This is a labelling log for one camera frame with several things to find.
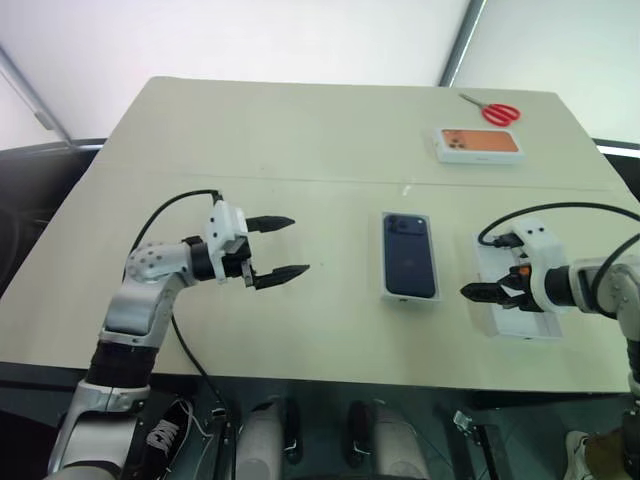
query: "table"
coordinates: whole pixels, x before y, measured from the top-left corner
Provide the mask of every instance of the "table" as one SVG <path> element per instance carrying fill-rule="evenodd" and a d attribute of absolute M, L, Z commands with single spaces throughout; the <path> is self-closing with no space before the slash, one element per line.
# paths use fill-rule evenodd
<path fill-rule="evenodd" d="M 561 317 L 562 341 L 492 338 L 486 308 L 458 294 L 475 278 L 471 233 L 504 213 L 572 200 L 638 210 L 555 95 L 473 95 L 523 111 L 514 131 L 526 164 L 435 161 L 426 131 L 484 125 L 455 90 L 153 79 L 0 301 L 0 361 L 87 366 L 142 223 L 174 194 L 219 188 L 248 216 L 297 221 L 251 235 L 259 273 L 295 263 L 312 267 L 285 286 L 259 292 L 236 281 L 205 282 L 181 293 L 176 317 L 211 374 L 626 391 L 625 341 L 616 322 L 573 311 Z M 201 233 L 209 207 L 205 199 L 185 200 L 158 219 L 148 238 L 177 241 Z M 431 217 L 442 303 L 379 299 L 382 211 Z M 637 231 L 633 222 L 605 212 L 539 216 L 565 242 L 570 259 L 606 255 Z M 155 371 L 194 372 L 173 332 Z"/>

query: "phone box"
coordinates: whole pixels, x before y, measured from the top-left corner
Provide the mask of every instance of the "phone box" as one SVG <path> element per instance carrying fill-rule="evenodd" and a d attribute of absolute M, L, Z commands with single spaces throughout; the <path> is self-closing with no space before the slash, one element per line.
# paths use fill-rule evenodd
<path fill-rule="evenodd" d="M 414 217 L 418 217 L 420 219 L 422 219 L 425 222 L 425 226 L 426 226 L 426 231 L 427 231 L 427 235 L 426 235 L 426 240 L 425 240 L 425 248 L 428 248 L 431 251 L 431 269 L 433 272 L 433 280 L 434 280 L 434 285 L 435 285 L 435 293 L 433 296 L 430 297 L 420 297 L 420 296 L 412 296 L 412 295 L 399 295 L 393 292 L 390 292 L 389 289 L 387 288 L 387 282 L 386 282 L 386 278 L 387 278 L 387 262 L 386 262 L 386 258 L 385 258 L 385 220 L 387 217 L 391 216 L 391 215 L 410 215 L 410 216 L 414 216 Z M 381 222 L 380 222 L 380 233 L 382 236 L 382 248 L 381 248 L 381 255 L 380 255 L 380 259 L 381 259 L 381 263 L 382 263 L 382 278 L 381 278 L 381 296 L 383 299 L 387 299 L 387 300 L 399 300 L 399 301 L 420 301 L 420 302 L 439 302 L 442 300 L 442 296 L 440 294 L 440 284 L 438 282 L 438 271 L 436 268 L 436 261 L 435 261 L 435 252 L 434 252 L 434 248 L 433 248 L 433 237 L 431 235 L 431 222 L 429 221 L 429 217 L 426 215 L 418 215 L 418 214 L 409 214 L 409 213 L 398 213 L 398 212 L 383 212 L 382 213 L 382 218 L 381 218 Z"/>
<path fill-rule="evenodd" d="M 434 134 L 442 163 L 505 165 L 521 163 L 524 151 L 511 130 L 439 128 Z"/>

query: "robotic arm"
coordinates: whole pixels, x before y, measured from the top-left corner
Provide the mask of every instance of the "robotic arm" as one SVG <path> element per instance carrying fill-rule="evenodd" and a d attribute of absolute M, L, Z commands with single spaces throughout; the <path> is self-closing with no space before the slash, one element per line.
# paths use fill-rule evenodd
<path fill-rule="evenodd" d="M 464 286 L 461 293 L 469 300 L 530 312 L 562 313 L 577 307 L 618 320 L 627 339 L 628 380 L 635 399 L 635 407 L 623 416 L 624 462 L 629 475 L 640 478 L 640 257 L 622 257 L 597 278 L 605 259 L 568 264 L 560 241 L 535 218 L 515 221 L 493 246 L 513 249 L 521 263 L 495 283 Z M 510 295 L 505 287 L 521 293 Z"/>
<path fill-rule="evenodd" d="M 225 283 L 242 277 L 247 287 L 259 290 L 302 274 L 308 265 L 276 268 L 267 275 L 256 275 L 251 266 L 248 233 L 292 223 L 285 217 L 245 219 L 242 210 L 216 193 L 205 240 L 149 242 L 131 252 L 87 376 L 79 382 L 59 431 L 47 479 L 120 477 L 136 439 L 144 438 L 138 413 L 149 396 L 149 378 L 178 293 L 213 278 Z"/>

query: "scissor handle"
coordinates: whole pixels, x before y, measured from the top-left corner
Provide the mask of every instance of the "scissor handle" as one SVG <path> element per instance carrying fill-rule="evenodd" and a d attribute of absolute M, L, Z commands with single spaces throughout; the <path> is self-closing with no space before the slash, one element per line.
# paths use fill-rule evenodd
<path fill-rule="evenodd" d="M 511 105 L 492 103 L 482 109 L 482 116 L 497 127 L 508 127 L 520 118 L 520 110 Z"/>

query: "phone camera image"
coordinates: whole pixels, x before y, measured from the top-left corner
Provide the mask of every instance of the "phone camera image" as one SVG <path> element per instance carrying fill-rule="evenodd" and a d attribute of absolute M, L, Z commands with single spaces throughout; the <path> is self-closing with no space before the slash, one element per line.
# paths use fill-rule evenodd
<path fill-rule="evenodd" d="M 387 294 L 438 300 L 427 217 L 388 214 L 383 220 L 383 277 Z"/>

